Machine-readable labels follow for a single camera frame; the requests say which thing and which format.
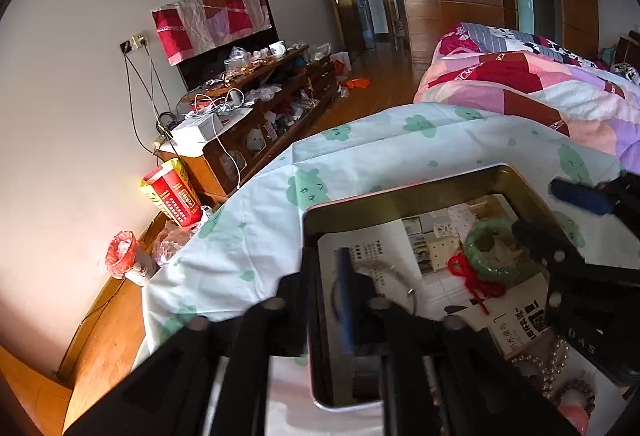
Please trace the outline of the cloud print white tablecloth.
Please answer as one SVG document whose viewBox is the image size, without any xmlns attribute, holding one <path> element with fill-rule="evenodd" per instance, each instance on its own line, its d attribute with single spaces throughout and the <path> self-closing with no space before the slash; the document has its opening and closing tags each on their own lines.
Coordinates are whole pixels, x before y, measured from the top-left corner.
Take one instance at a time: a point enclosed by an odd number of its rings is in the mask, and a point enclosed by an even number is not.
<svg viewBox="0 0 640 436">
<path fill-rule="evenodd" d="M 639 131 L 613 154 L 527 118 L 451 104 L 407 104 L 297 141 L 196 230 L 142 289 L 150 356 L 195 316 L 224 320 L 272 295 L 298 269 L 314 205 L 504 163 L 538 192 L 552 178 L 603 182 L 639 168 Z"/>
</svg>

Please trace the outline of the crumpled clear plastic bag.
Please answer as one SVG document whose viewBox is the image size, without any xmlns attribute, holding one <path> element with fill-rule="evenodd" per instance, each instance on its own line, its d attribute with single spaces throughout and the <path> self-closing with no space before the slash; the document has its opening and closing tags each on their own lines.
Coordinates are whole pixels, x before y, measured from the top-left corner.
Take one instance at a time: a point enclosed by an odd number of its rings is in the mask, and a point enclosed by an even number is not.
<svg viewBox="0 0 640 436">
<path fill-rule="evenodd" d="M 160 267 L 167 266 L 194 236 L 195 230 L 195 227 L 180 227 L 173 222 L 166 222 L 152 243 L 154 262 Z"/>
</svg>

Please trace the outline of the white box on cabinet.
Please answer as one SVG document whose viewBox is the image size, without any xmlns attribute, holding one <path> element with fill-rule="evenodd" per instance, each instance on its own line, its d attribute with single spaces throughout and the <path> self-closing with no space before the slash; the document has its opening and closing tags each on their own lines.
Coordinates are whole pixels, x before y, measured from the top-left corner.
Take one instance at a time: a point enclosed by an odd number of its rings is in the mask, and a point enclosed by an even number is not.
<svg viewBox="0 0 640 436">
<path fill-rule="evenodd" d="M 171 131 L 171 138 L 180 146 L 206 144 L 214 139 L 222 129 L 222 123 L 216 113 L 187 116 Z"/>
</svg>

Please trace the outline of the black television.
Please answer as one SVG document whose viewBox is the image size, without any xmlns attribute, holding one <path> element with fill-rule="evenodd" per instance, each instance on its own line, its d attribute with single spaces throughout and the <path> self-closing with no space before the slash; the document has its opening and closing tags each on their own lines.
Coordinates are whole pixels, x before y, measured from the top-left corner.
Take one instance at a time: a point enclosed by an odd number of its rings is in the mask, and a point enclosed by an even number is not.
<svg viewBox="0 0 640 436">
<path fill-rule="evenodd" d="M 254 52 L 254 50 L 265 48 L 280 40 L 269 0 L 262 1 L 268 11 L 270 20 L 270 28 L 268 30 L 239 38 L 229 44 L 211 49 L 208 52 L 203 52 L 178 64 L 177 70 L 188 92 L 197 89 L 201 84 L 216 78 L 224 72 L 224 70 L 226 70 L 224 60 L 229 58 L 233 47 L 243 48 L 247 52 Z"/>
</svg>

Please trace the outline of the pink Genji tin box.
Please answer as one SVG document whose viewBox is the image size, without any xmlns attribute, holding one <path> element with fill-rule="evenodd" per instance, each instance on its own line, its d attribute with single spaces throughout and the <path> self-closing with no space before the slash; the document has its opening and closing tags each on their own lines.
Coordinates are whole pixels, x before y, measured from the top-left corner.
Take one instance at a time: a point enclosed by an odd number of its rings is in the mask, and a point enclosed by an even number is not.
<svg viewBox="0 0 640 436">
<path fill-rule="evenodd" d="M 386 434 L 639 430 L 639 181 L 499 164 L 303 218 L 311 390 Z"/>
</svg>

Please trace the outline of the printed paper sheet in tin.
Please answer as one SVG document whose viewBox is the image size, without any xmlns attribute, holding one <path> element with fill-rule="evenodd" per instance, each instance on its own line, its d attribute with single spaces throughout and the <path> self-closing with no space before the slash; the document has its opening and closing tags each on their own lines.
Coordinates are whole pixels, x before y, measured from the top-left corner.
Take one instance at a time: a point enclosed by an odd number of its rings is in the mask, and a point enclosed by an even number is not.
<svg viewBox="0 0 640 436">
<path fill-rule="evenodd" d="M 622 415 L 622 391 L 581 356 L 565 348 L 544 324 L 542 301 L 548 292 L 544 272 L 524 258 L 513 240 L 498 229 L 489 254 L 518 275 L 506 294 L 479 303 L 452 258 L 461 241 L 482 222 L 509 225 L 518 217 L 501 193 L 420 215 L 352 231 L 322 234 L 317 242 L 322 292 L 321 346 L 311 353 L 314 399 L 332 410 L 364 409 L 380 400 L 370 357 L 358 357 L 344 341 L 338 308 L 336 252 L 348 248 L 352 266 L 372 282 L 375 293 L 411 315 L 442 320 L 459 315 L 476 330 L 487 330 L 503 357 L 541 386 L 548 378 L 560 404 L 578 404 L 589 416 L 588 434 L 603 435 Z"/>
</svg>

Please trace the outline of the orange object on floor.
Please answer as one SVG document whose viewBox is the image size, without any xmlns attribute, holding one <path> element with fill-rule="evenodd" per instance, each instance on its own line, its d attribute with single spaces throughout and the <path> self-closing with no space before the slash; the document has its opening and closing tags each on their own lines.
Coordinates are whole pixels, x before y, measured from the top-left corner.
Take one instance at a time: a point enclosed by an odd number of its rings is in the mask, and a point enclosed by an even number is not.
<svg viewBox="0 0 640 436">
<path fill-rule="evenodd" d="M 371 85 L 371 80 L 370 78 L 349 78 L 342 85 L 348 90 L 367 89 Z"/>
</svg>

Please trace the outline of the white mug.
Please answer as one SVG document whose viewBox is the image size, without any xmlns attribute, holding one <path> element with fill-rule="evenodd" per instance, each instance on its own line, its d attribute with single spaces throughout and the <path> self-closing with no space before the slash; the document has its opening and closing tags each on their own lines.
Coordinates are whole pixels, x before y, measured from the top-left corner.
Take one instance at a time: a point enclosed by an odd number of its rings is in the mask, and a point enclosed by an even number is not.
<svg viewBox="0 0 640 436">
<path fill-rule="evenodd" d="M 286 54 L 286 46 L 283 40 L 279 40 L 269 46 L 271 55 L 275 57 L 282 57 Z"/>
</svg>

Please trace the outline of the red yellow carton box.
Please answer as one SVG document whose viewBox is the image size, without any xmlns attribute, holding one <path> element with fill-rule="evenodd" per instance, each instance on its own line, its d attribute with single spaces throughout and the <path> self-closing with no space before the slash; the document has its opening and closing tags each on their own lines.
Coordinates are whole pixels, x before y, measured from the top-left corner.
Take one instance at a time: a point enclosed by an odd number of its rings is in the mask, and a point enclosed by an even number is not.
<svg viewBox="0 0 640 436">
<path fill-rule="evenodd" d="M 200 200 L 178 159 L 163 162 L 151 170 L 142 178 L 139 189 L 180 227 L 192 227 L 203 217 Z"/>
</svg>

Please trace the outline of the wooden TV cabinet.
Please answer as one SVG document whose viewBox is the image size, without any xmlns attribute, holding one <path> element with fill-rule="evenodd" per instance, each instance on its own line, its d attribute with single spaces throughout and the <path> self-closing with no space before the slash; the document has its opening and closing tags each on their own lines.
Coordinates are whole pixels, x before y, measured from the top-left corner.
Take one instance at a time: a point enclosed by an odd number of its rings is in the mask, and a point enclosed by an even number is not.
<svg viewBox="0 0 640 436">
<path fill-rule="evenodd" d="M 207 204 L 227 201 L 235 190 L 302 138 L 337 96 L 332 59 L 306 59 L 297 48 L 282 59 L 235 80 L 247 98 L 220 119 L 219 133 L 204 142 L 160 147 L 160 159 L 178 159 Z"/>
</svg>

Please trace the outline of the wall power socket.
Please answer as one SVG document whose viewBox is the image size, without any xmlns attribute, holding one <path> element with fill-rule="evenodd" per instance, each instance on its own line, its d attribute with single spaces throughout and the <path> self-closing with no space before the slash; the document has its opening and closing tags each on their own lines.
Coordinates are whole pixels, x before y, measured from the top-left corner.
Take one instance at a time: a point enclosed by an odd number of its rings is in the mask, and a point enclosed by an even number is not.
<svg viewBox="0 0 640 436">
<path fill-rule="evenodd" d="M 124 40 L 119 44 L 120 51 L 124 55 L 128 55 L 130 52 L 140 48 L 147 48 L 148 46 L 148 38 L 143 33 L 133 35 L 129 40 Z"/>
</svg>

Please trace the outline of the pink bangle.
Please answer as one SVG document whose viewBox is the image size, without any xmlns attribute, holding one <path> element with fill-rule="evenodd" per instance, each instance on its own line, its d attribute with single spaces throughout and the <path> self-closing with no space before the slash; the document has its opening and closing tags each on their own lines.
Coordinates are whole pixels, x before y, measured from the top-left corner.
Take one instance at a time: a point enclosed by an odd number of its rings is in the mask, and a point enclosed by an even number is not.
<svg viewBox="0 0 640 436">
<path fill-rule="evenodd" d="M 587 435 L 589 416 L 584 408 L 579 407 L 578 404 L 563 404 L 558 410 L 574 426 L 580 436 Z"/>
</svg>

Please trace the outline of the red pink patchwork cloth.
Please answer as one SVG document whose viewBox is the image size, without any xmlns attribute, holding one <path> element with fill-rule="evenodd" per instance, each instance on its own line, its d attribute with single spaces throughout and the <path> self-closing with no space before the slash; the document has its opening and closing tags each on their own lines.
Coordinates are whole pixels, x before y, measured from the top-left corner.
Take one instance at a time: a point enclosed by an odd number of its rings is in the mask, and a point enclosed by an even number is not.
<svg viewBox="0 0 640 436">
<path fill-rule="evenodd" d="M 273 27 L 268 0 L 178 0 L 151 14 L 171 66 Z"/>
</svg>

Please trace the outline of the pink patchwork quilt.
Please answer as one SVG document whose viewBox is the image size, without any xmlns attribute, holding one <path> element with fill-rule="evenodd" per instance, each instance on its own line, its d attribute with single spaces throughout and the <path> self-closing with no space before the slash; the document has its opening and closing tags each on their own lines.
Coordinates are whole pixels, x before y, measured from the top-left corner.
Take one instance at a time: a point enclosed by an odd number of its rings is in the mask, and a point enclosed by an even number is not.
<svg viewBox="0 0 640 436">
<path fill-rule="evenodd" d="M 440 38 L 413 101 L 528 118 L 639 171 L 639 85 L 547 37 L 461 22 Z"/>
</svg>

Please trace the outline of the dark wooden headboard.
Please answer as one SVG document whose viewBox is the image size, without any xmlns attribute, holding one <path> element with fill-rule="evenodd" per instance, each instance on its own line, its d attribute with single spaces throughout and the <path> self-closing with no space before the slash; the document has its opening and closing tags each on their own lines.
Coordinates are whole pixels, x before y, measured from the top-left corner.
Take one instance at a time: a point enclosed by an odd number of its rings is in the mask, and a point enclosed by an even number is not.
<svg viewBox="0 0 640 436">
<path fill-rule="evenodd" d="M 627 63 L 640 71 L 640 33 L 630 30 L 621 36 L 616 46 L 615 63 Z"/>
</svg>

